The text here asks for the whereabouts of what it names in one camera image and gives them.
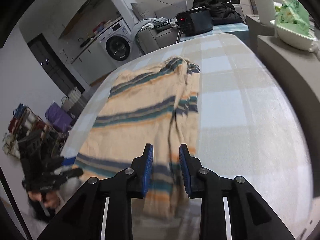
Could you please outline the left hand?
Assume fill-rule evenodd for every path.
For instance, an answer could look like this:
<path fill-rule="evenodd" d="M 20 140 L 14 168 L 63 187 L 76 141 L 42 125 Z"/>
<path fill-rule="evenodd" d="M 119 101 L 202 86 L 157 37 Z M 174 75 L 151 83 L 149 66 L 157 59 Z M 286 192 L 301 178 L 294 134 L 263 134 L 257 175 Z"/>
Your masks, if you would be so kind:
<path fill-rule="evenodd" d="M 33 202 L 42 202 L 46 208 L 55 209 L 60 205 L 60 198 L 56 191 L 46 193 L 45 198 L 42 198 L 42 194 L 37 191 L 28 191 L 28 196 Z"/>

